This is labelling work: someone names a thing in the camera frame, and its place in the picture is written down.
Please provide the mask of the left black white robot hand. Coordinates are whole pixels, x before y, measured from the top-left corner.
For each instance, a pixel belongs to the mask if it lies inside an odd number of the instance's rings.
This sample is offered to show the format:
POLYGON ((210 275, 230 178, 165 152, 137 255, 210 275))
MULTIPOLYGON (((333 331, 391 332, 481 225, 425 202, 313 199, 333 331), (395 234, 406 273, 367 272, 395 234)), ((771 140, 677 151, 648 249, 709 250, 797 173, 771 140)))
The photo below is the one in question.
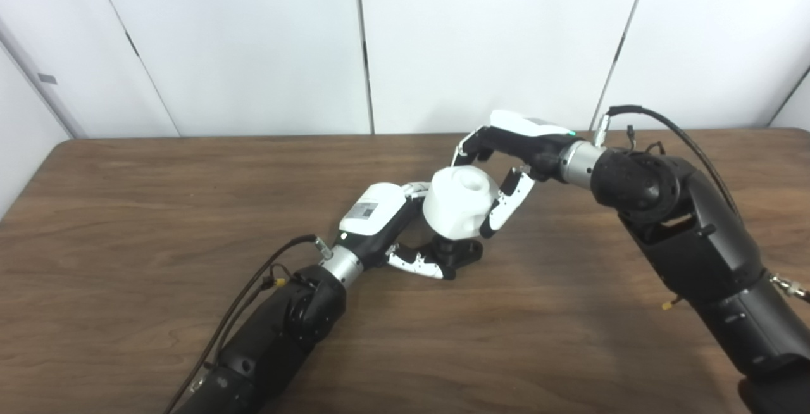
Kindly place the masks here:
POLYGON ((352 256, 352 270, 357 273, 388 265, 432 279, 455 279, 455 269, 440 263, 427 249, 397 241, 422 214, 430 186, 428 182, 369 186, 342 217, 333 242, 335 252, 352 256))

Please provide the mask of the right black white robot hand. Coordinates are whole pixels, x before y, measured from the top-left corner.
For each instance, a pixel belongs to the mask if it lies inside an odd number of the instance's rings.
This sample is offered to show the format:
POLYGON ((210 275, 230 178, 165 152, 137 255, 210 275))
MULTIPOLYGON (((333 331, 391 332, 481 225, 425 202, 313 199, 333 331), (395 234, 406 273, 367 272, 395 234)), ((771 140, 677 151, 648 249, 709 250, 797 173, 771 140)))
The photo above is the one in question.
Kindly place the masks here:
POLYGON ((478 227, 483 238, 491 238, 514 215, 536 182, 561 177, 561 155, 578 142, 575 132, 518 112, 497 109, 489 124, 463 137, 455 148, 451 166, 486 162, 494 153, 521 160, 499 186, 484 219, 478 227))

